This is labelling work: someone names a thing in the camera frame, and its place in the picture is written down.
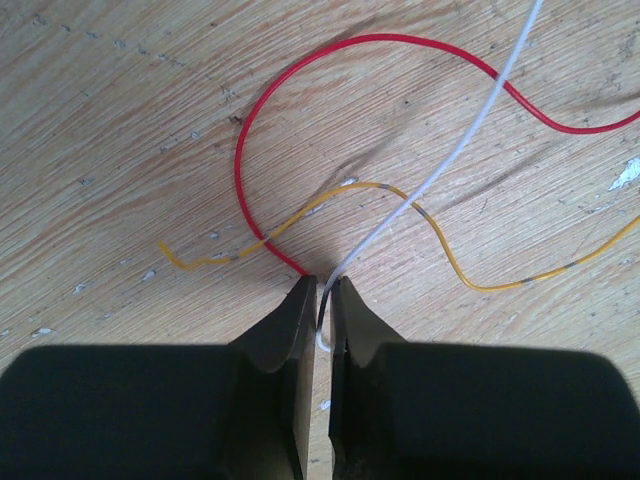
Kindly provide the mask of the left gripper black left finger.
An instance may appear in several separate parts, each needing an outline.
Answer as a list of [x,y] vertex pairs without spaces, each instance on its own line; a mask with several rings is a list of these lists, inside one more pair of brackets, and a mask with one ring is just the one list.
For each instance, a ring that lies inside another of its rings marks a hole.
[[1,377],[5,479],[302,479],[316,280],[235,340],[50,345]]

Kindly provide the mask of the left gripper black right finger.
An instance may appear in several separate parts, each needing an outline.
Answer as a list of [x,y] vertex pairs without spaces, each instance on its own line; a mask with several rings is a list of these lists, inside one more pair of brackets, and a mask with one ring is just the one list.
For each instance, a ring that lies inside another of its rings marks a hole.
[[589,352],[410,342],[332,289],[337,479],[635,479],[639,409]]

